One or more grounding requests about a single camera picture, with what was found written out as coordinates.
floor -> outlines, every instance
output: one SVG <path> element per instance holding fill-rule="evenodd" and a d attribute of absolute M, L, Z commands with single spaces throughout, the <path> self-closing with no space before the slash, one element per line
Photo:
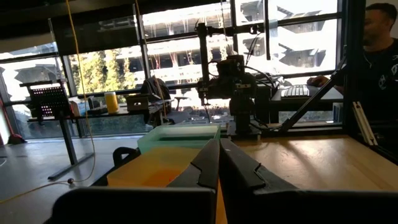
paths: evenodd
<path fill-rule="evenodd" d="M 137 147 L 140 136 L 95 138 L 96 162 L 90 179 L 75 186 L 89 186 L 113 167 L 112 153 L 120 146 Z M 74 139 L 78 158 L 92 152 L 89 139 Z M 58 180 L 85 179 L 93 167 L 93 158 L 74 167 Z M 0 200 L 49 184 L 47 177 L 68 166 L 69 158 L 63 140 L 33 141 L 15 146 L 0 147 Z M 36 190 L 0 205 L 2 223 L 43 223 L 50 217 L 54 201 L 71 190 L 66 184 L 56 184 Z"/>

hand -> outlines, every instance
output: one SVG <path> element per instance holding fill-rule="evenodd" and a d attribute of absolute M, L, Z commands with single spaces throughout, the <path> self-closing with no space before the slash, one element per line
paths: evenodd
<path fill-rule="evenodd" d="M 307 85 L 321 87 L 328 81 L 329 81 L 329 79 L 327 77 L 324 77 L 323 75 L 319 75 L 315 78 L 309 78 L 307 80 Z"/>

wall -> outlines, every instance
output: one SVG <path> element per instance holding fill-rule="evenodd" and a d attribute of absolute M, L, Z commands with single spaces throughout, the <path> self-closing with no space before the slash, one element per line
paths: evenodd
<path fill-rule="evenodd" d="M 398 1 L 397 0 L 367 0 L 366 5 L 374 4 L 374 3 L 389 3 L 393 4 L 396 6 L 398 9 Z M 398 21 L 396 21 L 396 24 L 393 26 L 391 30 L 391 36 L 398 38 Z"/>

table leg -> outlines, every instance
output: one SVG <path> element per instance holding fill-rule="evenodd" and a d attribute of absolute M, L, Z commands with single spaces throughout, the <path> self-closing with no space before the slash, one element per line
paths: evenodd
<path fill-rule="evenodd" d="M 65 140 L 65 144 L 67 145 L 70 164 L 75 165 L 77 163 L 77 158 L 76 158 L 75 148 L 73 147 L 72 137 L 70 136 L 68 123 L 65 119 L 60 119 L 60 125 L 63 134 L 63 139 Z"/>
<path fill-rule="evenodd" d="M 83 137 L 83 133 L 81 132 L 81 128 L 83 127 L 83 125 L 84 125 L 84 123 L 81 120 L 76 119 L 76 129 L 77 129 L 79 138 Z"/>
<path fill-rule="evenodd" d="M 82 157 L 81 159 L 77 159 L 76 157 L 76 152 L 75 148 L 73 147 L 72 143 L 72 137 L 70 136 L 70 130 L 69 126 L 67 124 L 67 121 L 64 119 L 60 119 L 60 125 L 61 125 L 61 130 L 63 134 L 63 139 L 65 140 L 65 144 L 67 146 L 67 151 L 68 151 L 68 156 L 69 156 L 69 161 L 70 161 L 70 166 L 67 166 L 56 173 L 52 174 L 51 176 L 48 177 L 48 180 L 55 180 L 61 177 L 63 174 L 66 174 L 70 169 L 74 168 L 75 166 L 81 164 L 82 162 L 86 161 L 89 159 L 91 156 L 94 156 L 94 153 L 89 153 Z"/>

glass window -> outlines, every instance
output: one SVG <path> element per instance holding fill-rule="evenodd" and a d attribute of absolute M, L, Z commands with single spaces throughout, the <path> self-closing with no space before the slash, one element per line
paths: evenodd
<path fill-rule="evenodd" d="M 280 21 L 336 12 L 337 0 L 270 0 L 268 7 L 270 21 Z M 263 21 L 264 0 L 236 0 L 238 26 Z"/>
<path fill-rule="evenodd" d="M 232 26 L 229 2 L 214 3 L 204 6 L 195 6 L 184 9 L 155 12 L 142 16 L 145 36 L 162 37 L 174 34 L 194 32 L 197 22 L 204 22 L 207 26 L 223 27 Z"/>
<path fill-rule="evenodd" d="M 78 94 L 83 94 L 76 55 L 69 56 Z M 145 80 L 139 46 L 80 54 L 86 93 L 127 90 Z"/>
<path fill-rule="evenodd" d="M 29 105 L 13 105 L 12 109 L 16 117 L 20 134 L 24 139 L 37 138 L 62 138 L 62 130 L 58 121 L 28 122 L 32 117 Z M 69 130 L 72 136 L 78 136 L 76 125 L 68 121 Z"/>
<path fill-rule="evenodd" d="M 19 86 L 21 83 L 65 78 L 59 58 L 43 58 L 0 64 L 0 73 L 6 84 L 11 101 L 30 99 L 27 88 Z"/>
<path fill-rule="evenodd" d="M 43 44 L 35 47 L 29 47 L 26 49 L 15 50 L 12 52 L 0 53 L 0 59 L 24 57 L 31 55 L 38 55 L 44 53 L 57 52 L 57 45 L 55 42 Z"/>
<path fill-rule="evenodd" d="M 286 119 L 290 118 L 295 114 L 295 111 L 280 111 L 279 112 L 279 122 L 283 123 Z M 332 111 L 308 111 L 304 114 L 299 122 L 308 121 L 333 121 Z"/>
<path fill-rule="evenodd" d="M 207 37 L 208 61 L 226 59 L 233 44 L 232 37 L 227 40 L 224 35 Z M 199 38 L 149 44 L 151 74 L 167 85 L 196 83 L 202 77 L 199 49 Z M 217 75 L 215 63 L 209 64 L 209 71 Z"/>
<path fill-rule="evenodd" d="M 153 128 L 145 124 L 144 115 L 90 118 L 90 127 L 93 135 L 143 133 Z M 89 136 L 90 133 L 87 126 L 85 131 L 86 135 Z"/>
<path fill-rule="evenodd" d="M 285 82 L 282 84 L 283 86 L 291 86 L 291 85 L 303 85 L 307 84 L 307 80 L 310 77 L 299 77 L 299 78 L 287 78 Z M 287 118 L 293 116 L 295 111 L 280 111 L 279 112 L 279 122 L 283 123 Z M 308 111 L 305 115 L 299 120 L 299 122 L 306 121 L 333 121 L 333 111 Z"/>
<path fill-rule="evenodd" d="M 334 70 L 337 20 L 278 27 L 266 60 L 265 38 L 260 34 L 248 66 L 273 75 Z M 238 34 L 239 53 L 247 59 L 255 35 Z"/>
<path fill-rule="evenodd" d="M 198 96 L 196 88 L 187 88 L 176 90 L 175 95 L 171 95 L 174 99 L 176 96 L 189 97 L 187 100 L 180 100 L 177 107 L 177 100 L 172 102 L 172 108 L 178 111 L 185 111 L 189 113 L 190 119 L 185 123 L 208 123 L 208 117 L 205 108 L 201 105 L 201 100 Z M 227 123 L 233 117 L 229 113 L 229 100 L 214 99 L 208 100 L 210 106 L 207 106 L 210 120 L 212 123 Z"/>

